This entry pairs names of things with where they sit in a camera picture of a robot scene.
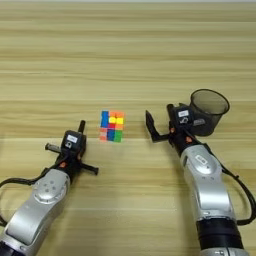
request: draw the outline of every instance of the orange square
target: orange square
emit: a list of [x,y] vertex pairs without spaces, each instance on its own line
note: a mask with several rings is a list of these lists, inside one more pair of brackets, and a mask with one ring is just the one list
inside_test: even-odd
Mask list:
[[123,130],[124,125],[123,124],[116,124],[116,130]]
[[100,128],[100,132],[107,132],[108,128]]
[[106,136],[100,136],[100,140],[107,140]]

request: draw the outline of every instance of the black cable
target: black cable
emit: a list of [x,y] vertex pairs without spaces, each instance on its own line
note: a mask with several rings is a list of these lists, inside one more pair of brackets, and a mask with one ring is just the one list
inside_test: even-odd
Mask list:
[[[34,179],[23,179],[23,178],[9,178],[6,179],[4,181],[2,181],[0,183],[0,188],[3,187],[6,184],[20,184],[20,185],[27,185],[27,186],[31,186],[33,184],[35,184],[38,180],[40,180],[41,178],[43,178],[51,169],[56,168],[57,166],[59,166],[62,162],[66,161],[66,159],[68,158],[68,155],[65,155],[63,158],[61,158],[59,161],[57,161],[54,165],[52,165],[49,168],[45,168],[42,173],[34,178]],[[7,221],[1,216],[0,213],[0,226],[5,227],[7,225]]]
[[[210,147],[207,144],[203,144],[202,142],[200,142],[197,138],[195,138],[195,136],[190,134],[188,131],[185,131],[185,132],[195,142],[197,142],[200,145],[203,145],[207,149],[207,151],[219,161],[219,159],[213,154],[212,150],[210,149]],[[250,203],[250,206],[251,206],[251,216],[248,219],[237,220],[237,225],[238,226],[248,225],[256,219],[256,201],[255,201],[255,198],[254,198],[253,194],[251,193],[251,191],[247,188],[247,186],[240,180],[238,175],[234,175],[221,162],[220,162],[220,165],[222,167],[222,172],[225,173],[226,175],[232,177],[234,180],[236,180],[236,182],[242,187],[243,191],[245,192],[245,194],[246,194],[246,196],[249,200],[249,203]]]

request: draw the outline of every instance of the rubik's cube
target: rubik's cube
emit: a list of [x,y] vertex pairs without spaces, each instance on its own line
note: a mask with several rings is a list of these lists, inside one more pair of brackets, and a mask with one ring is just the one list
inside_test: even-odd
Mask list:
[[124,129],[124,113],[102,111],[100,140],[121,142]]

